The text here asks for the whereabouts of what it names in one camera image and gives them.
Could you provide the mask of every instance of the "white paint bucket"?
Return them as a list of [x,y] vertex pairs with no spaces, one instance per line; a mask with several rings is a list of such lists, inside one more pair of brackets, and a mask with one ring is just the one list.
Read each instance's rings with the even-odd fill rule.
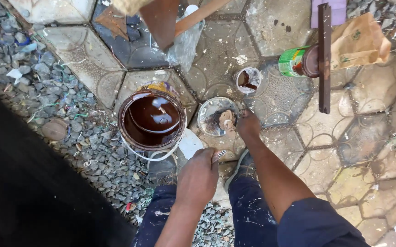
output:
[[236,71],[233,80],[241,93],[251,94],[259,88],[262,78],[258,69],[246,67]]

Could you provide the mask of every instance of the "brown paper bag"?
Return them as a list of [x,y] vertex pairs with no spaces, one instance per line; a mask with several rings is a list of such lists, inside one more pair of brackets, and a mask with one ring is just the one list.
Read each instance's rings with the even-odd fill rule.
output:
[[339,26],[331,41],[332,70],[387,62],[392,46],[371,13]]

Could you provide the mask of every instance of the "hand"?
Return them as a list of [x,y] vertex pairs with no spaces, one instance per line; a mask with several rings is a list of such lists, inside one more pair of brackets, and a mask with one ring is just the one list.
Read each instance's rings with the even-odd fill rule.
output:
[[237,131],[242,139],[259,138],[260,120],[250,110],[244,109],[240,111],[240,118],[237,122]]
[[214,152],[213,148],[200,149],[184,165],[178,177],[175,204],[204,210],[215,195],[219,177],[219,163],[211,164]]

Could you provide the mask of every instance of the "brown liquid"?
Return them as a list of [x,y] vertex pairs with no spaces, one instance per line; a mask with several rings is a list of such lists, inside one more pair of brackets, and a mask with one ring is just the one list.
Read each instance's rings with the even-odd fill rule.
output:
[[144,145],[167,143],[179,128],[178,110],[164,98],[143,97],[135,100],[124,113],[129,135]]
[[237,84],[240,87],[248,87],[253,90],[257,89],[257,86],[250,84],[250,76],[246,71],[242,71],[237,79]]

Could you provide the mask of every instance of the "paint can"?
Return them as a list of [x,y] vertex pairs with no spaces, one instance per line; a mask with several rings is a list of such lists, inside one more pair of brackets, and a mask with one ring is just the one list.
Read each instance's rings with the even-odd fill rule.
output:
[[187,127],[186,112],[179,94],[167,82],[148,82],[137,88],[118,110],[118,128],[126,145],[134,151],[148,152],[171,149],[163,160],[178,147]]
[[318,44],[286,50],[279,58],[279,70],[284,76],[319,77]]
[[236,88],[244,94],[254,93],[261,83],[260,71],[253,67],[246,67],[237,70],[233,74],[234,84]]

